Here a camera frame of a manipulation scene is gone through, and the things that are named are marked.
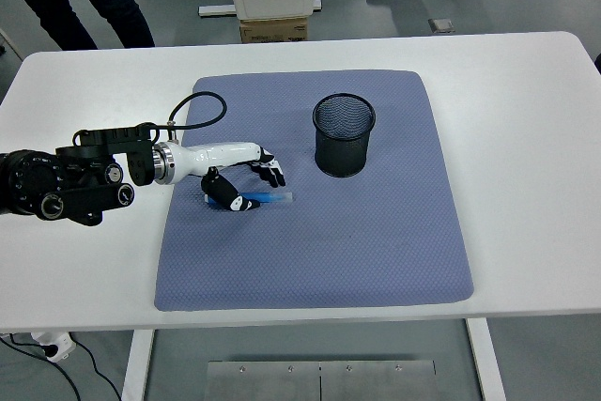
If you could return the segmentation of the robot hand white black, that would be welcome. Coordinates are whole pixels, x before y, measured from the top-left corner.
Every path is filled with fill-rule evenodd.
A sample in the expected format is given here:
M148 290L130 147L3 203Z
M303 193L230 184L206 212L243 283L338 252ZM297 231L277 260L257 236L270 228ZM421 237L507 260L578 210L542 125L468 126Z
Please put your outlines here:
M230 211L258 208L260 203L243 196L221 176L224 168L247 165L273 188L285 186L280 163L265 148L251 142L234 142L183 147L169 141L153 148L155 181L163 185L179 183L187 176L200 178L202 191Z

